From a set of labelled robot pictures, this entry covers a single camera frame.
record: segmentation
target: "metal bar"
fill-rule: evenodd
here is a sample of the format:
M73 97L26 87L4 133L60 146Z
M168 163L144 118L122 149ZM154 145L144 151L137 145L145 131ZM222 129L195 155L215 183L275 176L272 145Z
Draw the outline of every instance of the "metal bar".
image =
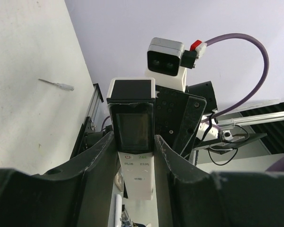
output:
M239 117L234 119L228 119L219 121L219 126L222 130L228 130L233 129L235 124L238 124L240 126L246 126L246 125L253 125L253 124L263 124L263 123L269 123L269 122L278 122L278 121L284 121L284 111L277 112L277 113L267 113L267 114L261 114L261 115L255 115L250 117Z

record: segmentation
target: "black connector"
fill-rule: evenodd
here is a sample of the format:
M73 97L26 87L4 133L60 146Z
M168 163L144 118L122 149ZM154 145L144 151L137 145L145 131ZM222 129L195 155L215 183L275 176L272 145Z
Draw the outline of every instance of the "black connector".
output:
M181 66L185 68L194 68L195 60L197 59L197 51L184 51L181 60Z

